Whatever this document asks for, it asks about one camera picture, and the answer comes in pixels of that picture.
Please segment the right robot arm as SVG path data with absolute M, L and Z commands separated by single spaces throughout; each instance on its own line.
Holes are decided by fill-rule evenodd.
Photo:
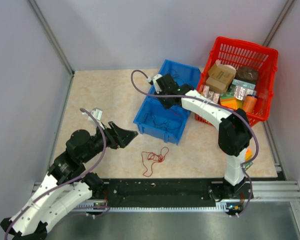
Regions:
M 246 152 L 252 138 L 248 128 L 248 118 L 242 109 L 232 111 L 214 103 L 195 90 L 189 84 L 178 85 L 168 73 L 157 74 L 150 81 L 155 95 L 165 109 L 180 106 L 195 113 L 218 131 L 218 146 L 225 153 L 226 168 L 223 177 L 223 192 L 219 198 L 235 198 L 245 184 L 242 164 L 246 161 Z

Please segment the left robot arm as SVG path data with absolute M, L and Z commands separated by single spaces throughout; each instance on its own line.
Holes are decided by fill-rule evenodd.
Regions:
M 109 127 L 90 135 L 79 129 L 66 142 L 65 151 L 49 167 L 40 186 L 29 201 L 0 226 L 15 240 L 44 240 L 54 226 L 80 203 L 99 198 L 104 191 L 103 180 L 96 173 L 87 173 L 84 164 L 96 155 L 104 155 L 105 148 L 125 148 L 138 135 L 110 121 Z

